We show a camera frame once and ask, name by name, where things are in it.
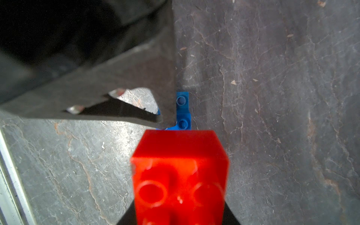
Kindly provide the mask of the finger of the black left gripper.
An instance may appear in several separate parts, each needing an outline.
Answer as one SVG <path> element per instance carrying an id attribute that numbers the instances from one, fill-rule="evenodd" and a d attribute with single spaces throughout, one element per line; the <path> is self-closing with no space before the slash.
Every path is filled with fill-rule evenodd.
<path id="1" fill-rule="evenodd" d="M 1 110 L 176 123 L 171 1 L 1 1 Z"/>

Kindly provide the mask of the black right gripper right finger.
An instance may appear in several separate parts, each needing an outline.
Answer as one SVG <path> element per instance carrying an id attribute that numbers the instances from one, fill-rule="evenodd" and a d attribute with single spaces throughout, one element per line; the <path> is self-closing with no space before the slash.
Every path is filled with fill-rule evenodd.
<path id="1" fill-rule="evenodd" d="M 223 212 L 223 225 L 241 225 L 226 202 Z"/>

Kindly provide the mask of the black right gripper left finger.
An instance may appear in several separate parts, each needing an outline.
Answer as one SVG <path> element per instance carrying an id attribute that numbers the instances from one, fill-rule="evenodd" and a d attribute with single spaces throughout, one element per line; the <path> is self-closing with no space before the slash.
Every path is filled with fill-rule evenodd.
<path id="1" fill-rule="evenodd" d="M 133 201 L 116 225 L 137 225 L 135 202 Z"/>

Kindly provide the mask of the red lego brick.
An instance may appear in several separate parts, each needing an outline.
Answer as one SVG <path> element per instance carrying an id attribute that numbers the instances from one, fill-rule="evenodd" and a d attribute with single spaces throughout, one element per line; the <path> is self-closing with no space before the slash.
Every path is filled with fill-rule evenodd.
<path id="1" fill-rule="evenodd" d="M 130 163 L 140 225 L 220 225 L 229 158 L 212 130 L 147 130 Z"/>

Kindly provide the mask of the blue square lego brick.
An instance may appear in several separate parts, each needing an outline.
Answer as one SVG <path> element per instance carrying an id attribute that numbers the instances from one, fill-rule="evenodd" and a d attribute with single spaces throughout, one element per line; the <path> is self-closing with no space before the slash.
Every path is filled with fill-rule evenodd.
<path id="1" fill-rule="evenodd" d="M 176 93 L 176 125 L 163 130 L 191 130 L 191 114 L 189 110 L 189 93 Z"/>

